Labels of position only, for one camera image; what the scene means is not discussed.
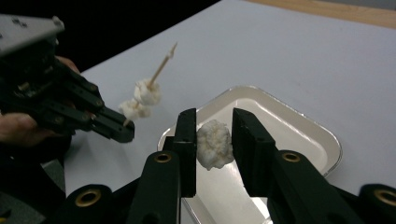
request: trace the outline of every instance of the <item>wooden skewer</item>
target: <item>wooden skewer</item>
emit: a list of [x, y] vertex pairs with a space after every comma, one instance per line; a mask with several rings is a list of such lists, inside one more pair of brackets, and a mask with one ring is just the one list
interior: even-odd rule
[[151, 80], [148, 83], [148, 89], [151, 89], [152, 84], [154, 84], [155, 79], [158, 77], [158, 75], [161, 73], [163, 68], [165, 67], [166, 63], [168, 62], [169, 59], [173, 58], [173, 55], [175, 53], [175, 48], [177, 46], [176, 44], [172, 47], [172, 49], [169, 51], [168, 54], [166, 54], [165, 58], [163, 59], [163, 62], [160, 64], [160, 67], [158, 67], [157, 71], [155, 72], [154, 76], [151, 78]]
[[[151, 89], [152, 84], [154, 84], [155, 79], [158, 77], [158, 75], [161, 73], [161, 71], [163, 70], [163, 68], [165, 67], [166, 63], [169, 61], [169, 59], [173, 58], [173, 55], [175, 53], [175, 49], [177, 46], [177, 42], [176, 44], [172, 47], [172, 49], [169, 51], [168, 54], [166, 54], [165, 58], [163, 59], [163, 62], [160, 64], [160, 67], [158, 67], [157, 71], [155, 72], [154, 76], [152, 76], [151, 80], [148, 83], [148, 89]], [[134, 105], [134, 108], [138, 108], [139, 107], [139, 102], [136, 101], [136, 105]], [[126, 127], [129, 123], [129, 119], [126, 119], [123, 122], [123, 126]]]

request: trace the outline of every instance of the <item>white table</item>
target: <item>white table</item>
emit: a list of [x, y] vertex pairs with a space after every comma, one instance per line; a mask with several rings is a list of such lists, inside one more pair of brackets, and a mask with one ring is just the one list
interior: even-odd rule
[[74, 137], [64, 164], [66, 193], [87, 184], [116, 190], [138, 178], [178, 113], [237, 85], [269, 92], [337, 136], [344, 154], [327, 177], [331, 184], [354, 194], [368, 183], [395, 188], [395, 40], [395, 29], [221, 1], [84, 72], [117, 110], [177, 42], [158, 78], [163, 99], [150, 118], [135, 122], [132, 143], [96, 133]]

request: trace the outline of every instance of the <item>metal tray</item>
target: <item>metal tray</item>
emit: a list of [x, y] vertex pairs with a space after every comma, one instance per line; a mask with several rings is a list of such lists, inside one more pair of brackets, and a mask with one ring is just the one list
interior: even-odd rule
[[[234, 107], [254, 113], [276, 140], [277, 148], [302, 153], [324, 176], [341, 160], [342, 149], [334, 134], [253, 86], [233, 87], [197, 109], [197, 129], [217, 119], [231, 131]], [[174, 136], [175, 128], [163, 133], [158, 150], [162, 150], [165, 136]], [[270, 220], [266, 200], [246, 193], [235, 161], [210, 171], [197, 162], [196, 175], [197, 194], [183, 199], [196, 223], [262, 224]]]

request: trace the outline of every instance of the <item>finger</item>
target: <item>finger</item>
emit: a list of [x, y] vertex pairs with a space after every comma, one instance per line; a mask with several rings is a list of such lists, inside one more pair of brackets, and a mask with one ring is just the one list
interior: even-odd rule
[[31, 130], [37, 126], [32, 117], [22, 113], [9, 113], [0, 117], [0, 127], [3, 130]]
[[35, 138], [38, 140], [43, 140], [47, 137], [55, 137], [55, 136], [61, 136], [61, 135], [49, 129], [37, 128], [35, 130]]
[[64, 63], [65, 65], [67, 65], [70, 69], [72, 69], [75, 73], [80, 74], [78, 68], [76, 67], [76, 65], [67, 58], [61, 57], [61, 56], [56, 56], [56, 58], [61, 61], [61, 63]]

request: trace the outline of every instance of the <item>white food piece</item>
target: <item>white food piece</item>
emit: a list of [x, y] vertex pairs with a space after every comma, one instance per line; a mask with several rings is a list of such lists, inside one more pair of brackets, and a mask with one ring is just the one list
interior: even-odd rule
[[150, 88], [150, 79], [143, 79], [135, 83], [134, 98], [142, 105], [156, 105], [161, 101], [160, 85], [154, 82]]
[[128, 120], [147, 118], [151, 115], [149, 107], [139, 104], [135, 99], [124, 101], [119, 105], [119, 111]]
[[224, 123], [212, 119], [198, 130], [197, 159], [208, 171], [233, 161], [231, 135]]

